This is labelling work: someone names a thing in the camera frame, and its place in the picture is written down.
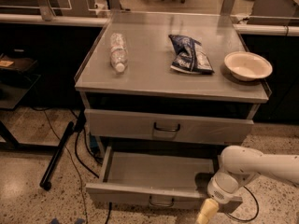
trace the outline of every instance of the clear water bottle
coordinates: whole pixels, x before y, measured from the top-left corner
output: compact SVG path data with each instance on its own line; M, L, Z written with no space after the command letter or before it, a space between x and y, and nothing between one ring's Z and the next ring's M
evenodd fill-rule
M110 38L111 65L117 73L123 73L127 67L128 51L127 44L123 34L112 34Z

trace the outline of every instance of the drawer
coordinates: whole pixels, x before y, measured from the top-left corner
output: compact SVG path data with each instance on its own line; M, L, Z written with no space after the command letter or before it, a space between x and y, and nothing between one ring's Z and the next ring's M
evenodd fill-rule
M212 159L118 150L112 145L107 147L99 182L88 183L86 190L96 203L199 209L214 173ZM242 199L235 197L221 206L221 212L233 212L240 204Z
M123 137L176 142L241 143L252 120L164 115L86 109L90 132L95 136Z

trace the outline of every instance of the white robotic arm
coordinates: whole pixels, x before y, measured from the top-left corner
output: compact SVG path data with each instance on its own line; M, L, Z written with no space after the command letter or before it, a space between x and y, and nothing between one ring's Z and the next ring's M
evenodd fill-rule
M263 154L246 147L230 146L221 153L221 168L211 178L208 195L226 204L239 188L264 175L299 188L299 155Z

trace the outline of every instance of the bottle cap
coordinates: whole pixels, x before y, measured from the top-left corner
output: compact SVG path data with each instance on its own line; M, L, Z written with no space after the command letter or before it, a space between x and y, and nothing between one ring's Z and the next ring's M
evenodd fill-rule
M117 63L117 64L115 65L115 69L116 69L117 72L123 72L123 71L124 71L124 68L125 68L125 66L124 66L123 63Z

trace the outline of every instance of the open drawer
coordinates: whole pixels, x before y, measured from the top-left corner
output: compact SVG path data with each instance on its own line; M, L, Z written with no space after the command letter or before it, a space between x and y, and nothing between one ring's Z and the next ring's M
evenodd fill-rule
M252 120L86 109L94 136L199 144L242 143Z
M218 170L220 152L217 146L112 142L107 147L100 181L88 183L86 190L94 202L199 209L207 198L207 183ZM233 212L241 203L242 199L235 197L220 211Z

